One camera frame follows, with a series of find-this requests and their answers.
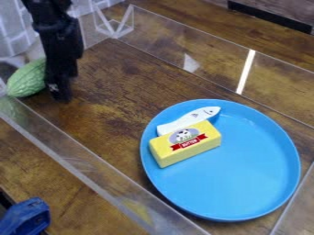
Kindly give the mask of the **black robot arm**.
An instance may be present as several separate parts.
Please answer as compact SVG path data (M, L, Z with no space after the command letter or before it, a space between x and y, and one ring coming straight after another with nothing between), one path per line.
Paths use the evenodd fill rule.
M78 75L77 60L82 56L78 19L66 14L70 0L22 0L22 4L45 53L45 86L54 100L68 102L69 81Z

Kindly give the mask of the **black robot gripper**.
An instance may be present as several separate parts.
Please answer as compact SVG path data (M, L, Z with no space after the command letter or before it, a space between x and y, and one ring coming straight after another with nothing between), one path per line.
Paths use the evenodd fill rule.
M70 100L69 78L78 75L77 60L82 56L82 35L77 19L38 27L46 59L45 85L56 101Z

